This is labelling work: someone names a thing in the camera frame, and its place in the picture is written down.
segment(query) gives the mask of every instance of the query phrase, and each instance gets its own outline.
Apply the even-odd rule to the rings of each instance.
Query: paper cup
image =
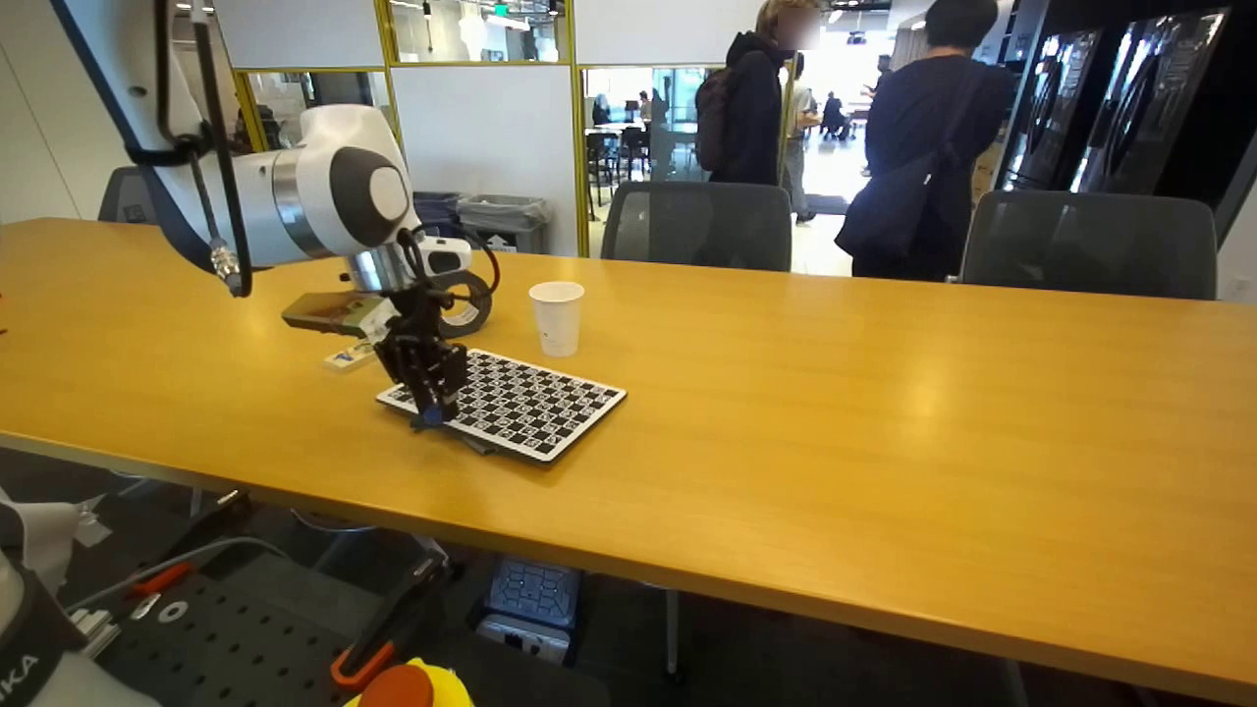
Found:
[[[583,281],[535,281],[525,289],[535,299],[540,341],[546,357],[570,357],[583,347]]]

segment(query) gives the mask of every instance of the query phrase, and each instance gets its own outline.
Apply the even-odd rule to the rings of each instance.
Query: wooden table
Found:
[[[377,407],[150,229],[0,229],[0,438],[346,519],[1257,703],[1257,309],[506,255],[588,286],[553,362],[628,390],[553,467]]]

